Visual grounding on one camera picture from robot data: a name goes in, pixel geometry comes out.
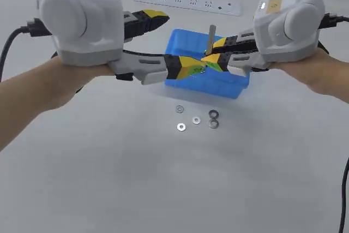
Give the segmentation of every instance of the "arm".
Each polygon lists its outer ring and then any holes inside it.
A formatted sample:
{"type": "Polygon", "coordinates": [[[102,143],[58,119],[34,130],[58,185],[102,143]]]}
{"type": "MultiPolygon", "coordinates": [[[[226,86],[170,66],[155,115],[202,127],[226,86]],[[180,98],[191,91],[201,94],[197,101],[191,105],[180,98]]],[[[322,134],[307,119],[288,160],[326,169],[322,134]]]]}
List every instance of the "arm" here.
{"type": "Polygon", "coordinates": [[[39,114],[56,109],[97,76],[113,75],[106,65],[63,65],[59,57],[0,83],[0,151],[39,114]]]}
{"type": "Polygon", "coordinates": [[[316,93],[349,103],[349,63],[331,57],[322,49],[302,61],[276,63],[272,68],[285,71],[316,93]]]}

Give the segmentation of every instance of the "power strip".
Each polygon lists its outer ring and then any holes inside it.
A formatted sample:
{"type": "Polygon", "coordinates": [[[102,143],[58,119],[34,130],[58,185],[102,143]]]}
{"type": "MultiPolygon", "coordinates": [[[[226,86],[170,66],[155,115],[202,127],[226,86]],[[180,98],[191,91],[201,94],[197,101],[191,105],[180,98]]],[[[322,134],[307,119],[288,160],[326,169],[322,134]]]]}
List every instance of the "power strip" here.
{"type": "Polygon", "coordinates": [[[241,16],[241,4],[229,0],[134,0],[169,7],[193,9],[224,15],[241,16]]]}

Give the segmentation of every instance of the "washer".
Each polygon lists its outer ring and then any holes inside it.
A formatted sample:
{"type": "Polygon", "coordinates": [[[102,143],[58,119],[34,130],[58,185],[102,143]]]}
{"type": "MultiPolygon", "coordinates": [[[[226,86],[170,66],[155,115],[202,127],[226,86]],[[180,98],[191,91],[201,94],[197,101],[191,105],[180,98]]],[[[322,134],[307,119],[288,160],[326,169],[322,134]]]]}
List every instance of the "washer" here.
{"type": "Polygon", "coordinates": [[[184,107],[182,105],[176,106],[176,112],[177,113],[183,113],[183,111],[184,111],[184,107]]]}
{"type": "Polygon", "coordinates": [[[185,124],[183,124],[183,123],[178,124],[178,125],[177,125],[177,129],[178,129],[180,132],[185,131],[185,124]]]}
{"type": "Polygon", "coordinates": [[[212,118],[213,120],[216,120],[219,117],[219,113],[216,110],[210,110],[208,113],[209,117],[212,118]]]}
{"type": "Polygon", "coordinates": [[[219,122],[215,119],[211,119],[209,120],[208,125],[210,128],[216,129],[217,127],[219,127],[219,122]]]}
{"type": "Polygon", "coordinates": [[[193,117],[193,118],[192,118],[192,122],[193,122],[194,124],[196,124],[196,125],[199,125],[200,122],[201,122],[201,119],[200,119],[199,117],[193,117]]]}

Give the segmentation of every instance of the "white background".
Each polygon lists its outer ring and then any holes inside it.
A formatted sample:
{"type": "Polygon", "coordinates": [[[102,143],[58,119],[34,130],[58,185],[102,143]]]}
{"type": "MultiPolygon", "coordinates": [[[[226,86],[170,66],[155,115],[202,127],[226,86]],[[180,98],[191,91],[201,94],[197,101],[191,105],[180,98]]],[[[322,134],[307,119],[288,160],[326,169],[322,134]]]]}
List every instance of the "white background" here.
{"type": "MultiPolygon", "coordinates": [[[[123,0],[125,10],[151,7],[171,17],[127,48],[163,52],[174,28],[205,33],[215,24],[218,35],[234,35],[250,27],[258,2],[240,1],[243,15],[233,17],[123,0]]],[[[349,0],[325,3],[327,11],[349,15],[349,0]]],[[[0,0],[0,7],[0,43],[36,16],[35,0],[0,0]]],[[[340,25],[321,40],[349,61],[348,32],[340,25]]],[[[53,52],[50,38],[20,36],[4,77],[53,52]]],[[[158,91],[162,84],[101,77],[36,119],[0,154],[0,231],[337,231],[348,105],[277,70],[253,74],[237,100],[170,90],[182,101],[158,91]],[[178,104],[183,114],[175,112],[178,104]],[[207,126],[212,108],[221,115],[216,130],[207,126]],[[193,125],[193,116],[202,123],[193,125]],[[177,130],[180,122],[186,132],[177,130]]]]}

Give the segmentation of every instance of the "green part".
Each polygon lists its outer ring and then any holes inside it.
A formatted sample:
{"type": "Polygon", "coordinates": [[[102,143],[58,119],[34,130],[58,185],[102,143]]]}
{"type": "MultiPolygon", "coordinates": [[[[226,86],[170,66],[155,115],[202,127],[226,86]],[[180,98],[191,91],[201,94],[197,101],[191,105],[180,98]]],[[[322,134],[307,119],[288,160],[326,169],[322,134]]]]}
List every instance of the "green part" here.
{"type": "Polygon", "coordinates": [[[212,62],[206,62],[206,64],[210,67],[213,68],[216,71],[223,72],[223,70],[220,68],[220,66],[217,63],[212,63],[212,62]]]}
{"type": "Polygon", "coordinates": [[[205,68],[202,65],[194,65],[190,68],[190,71],[188,73],[189,76],[199,74],[201,72],[204,72],[205,68]]]}

